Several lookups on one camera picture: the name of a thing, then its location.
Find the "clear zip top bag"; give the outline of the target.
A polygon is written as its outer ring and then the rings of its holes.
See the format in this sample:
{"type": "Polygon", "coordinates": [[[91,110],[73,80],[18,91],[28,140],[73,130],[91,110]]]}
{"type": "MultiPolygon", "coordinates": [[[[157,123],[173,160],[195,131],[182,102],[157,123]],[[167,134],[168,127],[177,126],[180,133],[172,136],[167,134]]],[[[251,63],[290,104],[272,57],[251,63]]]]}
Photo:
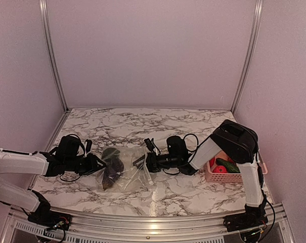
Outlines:
{"type": "Polygon", "coordinates": [[[150,189],[155,186],[153,179],[146,167],[136,168],[133,162],[142,155],[147,155],[147,149],[144,147],[114,147],[120,150],[119,158],[124,164],[123,174],[114,183],[114,185],[103,190],[102,178],[104,169],[100,170],[96,176],[97,188],[100,192],[131,192],[140,189],[150,189]]]}

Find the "dark fake eggplant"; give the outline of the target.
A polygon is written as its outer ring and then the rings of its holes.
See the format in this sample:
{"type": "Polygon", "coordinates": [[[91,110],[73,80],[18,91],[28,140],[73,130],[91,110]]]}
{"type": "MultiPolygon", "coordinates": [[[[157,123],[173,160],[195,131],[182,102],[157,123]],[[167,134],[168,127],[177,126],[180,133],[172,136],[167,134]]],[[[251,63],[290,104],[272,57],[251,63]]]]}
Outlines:
{"type": "Polygon", "coordinates": [[[119,158],[109,158],[106,161],[106,168],[103,172],[102,187],[103,190],[111,188],[114,183],[123,174],[124,164],[119,158]]]}

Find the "green fake cucumber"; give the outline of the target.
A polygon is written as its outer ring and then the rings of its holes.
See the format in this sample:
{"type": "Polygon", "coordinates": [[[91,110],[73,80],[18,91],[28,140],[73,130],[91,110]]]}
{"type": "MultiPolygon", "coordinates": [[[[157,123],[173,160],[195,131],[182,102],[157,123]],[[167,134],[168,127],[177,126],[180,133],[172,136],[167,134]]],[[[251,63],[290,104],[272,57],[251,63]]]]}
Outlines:
{"type": "Polygon", "coordinates": [[[228,173],[232,173],[232,174],[240,173],[239,168],[235,164],[233,164],[233,163],[231,163],[227,160],[224,160],[222,158],[216,158],[215,163],[218,166],[225,167],[228,173]]]}

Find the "green fake leafy vegetable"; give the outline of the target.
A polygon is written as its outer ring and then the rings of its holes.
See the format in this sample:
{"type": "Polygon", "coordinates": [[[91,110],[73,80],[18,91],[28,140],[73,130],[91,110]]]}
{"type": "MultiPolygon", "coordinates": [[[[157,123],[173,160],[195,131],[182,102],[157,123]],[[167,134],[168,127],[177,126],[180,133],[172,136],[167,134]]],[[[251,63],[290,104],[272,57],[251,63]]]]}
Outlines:
{"type": "Polygon", "coordinates": [[[106,149],[103,150],[101,159],[106,160],[113,157],[119,157],[119,155],[120,155],[120,150],[114,147],[107,147],[106,149]]]}

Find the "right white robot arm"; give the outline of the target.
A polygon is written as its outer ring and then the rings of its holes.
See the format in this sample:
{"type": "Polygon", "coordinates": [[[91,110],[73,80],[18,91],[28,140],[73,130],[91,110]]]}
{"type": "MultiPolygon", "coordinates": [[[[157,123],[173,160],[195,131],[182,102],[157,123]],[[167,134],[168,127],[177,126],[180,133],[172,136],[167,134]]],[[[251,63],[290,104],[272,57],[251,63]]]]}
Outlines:
{"type": "Polygon", "coordinates": [[[177,168],[184,175],[193,175],[209,160],[223,151],[236,163],[245,188],[246,206],[241,222],[253,226],[261,219],[258,209],[266,201],[263,192],[263,176],[258,166],[258,136],[252,130],[231,120],[224,120],[205,140],[189,151],[185,140],[171,136],[166,140],[167,154],[156,154],[155,144],[145,139],[148,153],[136,159],[133,166],[157,173],[162,169],[177,168]]]}

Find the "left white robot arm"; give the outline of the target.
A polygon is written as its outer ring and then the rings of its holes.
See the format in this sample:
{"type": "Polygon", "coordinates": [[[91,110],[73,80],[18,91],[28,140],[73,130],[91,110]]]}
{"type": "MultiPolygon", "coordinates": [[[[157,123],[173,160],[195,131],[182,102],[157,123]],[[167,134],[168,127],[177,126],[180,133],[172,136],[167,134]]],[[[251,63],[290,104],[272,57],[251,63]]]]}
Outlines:
{"type": "MultiPolygon", "coordinates": [[[[73,172],[78,176],[91,175],[106,167],[106,163],[91,153],[92,141],[82,142],[75,134],[61,138],[49,152],[19,152],[0,148],[1,174],[31,174],[44,177],[73,172]]],[[[21,207],[34,213],[43,225],[51,225],[55,214],[50,203],[38,192],[22,189],[0,178],[0,202],[21,207]]]]}

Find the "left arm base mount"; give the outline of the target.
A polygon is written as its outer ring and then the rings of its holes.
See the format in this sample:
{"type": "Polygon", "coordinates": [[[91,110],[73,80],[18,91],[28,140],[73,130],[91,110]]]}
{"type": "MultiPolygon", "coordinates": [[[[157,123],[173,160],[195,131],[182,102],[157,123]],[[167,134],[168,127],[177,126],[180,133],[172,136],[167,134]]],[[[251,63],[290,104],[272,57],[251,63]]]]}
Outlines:
{"type": "Polygon", "coordinates": [[[34,190],[31,192],[36,195],[40,204],[35,212],[28,214],[28,221],[46,226],[47,230],[62,229],[67,231],[70,227],[71,215],[52,211],[50,203],[44,196],[34,190]]]}

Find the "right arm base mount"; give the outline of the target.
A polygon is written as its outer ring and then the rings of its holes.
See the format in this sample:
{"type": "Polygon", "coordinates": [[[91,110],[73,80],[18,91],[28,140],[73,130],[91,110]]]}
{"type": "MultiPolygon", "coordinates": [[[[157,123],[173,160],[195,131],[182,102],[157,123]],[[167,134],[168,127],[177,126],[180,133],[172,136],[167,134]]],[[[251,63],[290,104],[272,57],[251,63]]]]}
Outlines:
{"type": "Polygon", "coordinates": [[[228,232],[253,228],[267,223],[268,218],[263,206],[254,208],[247,205],[244,213],[227,215],[223,222],[228,232]]]}

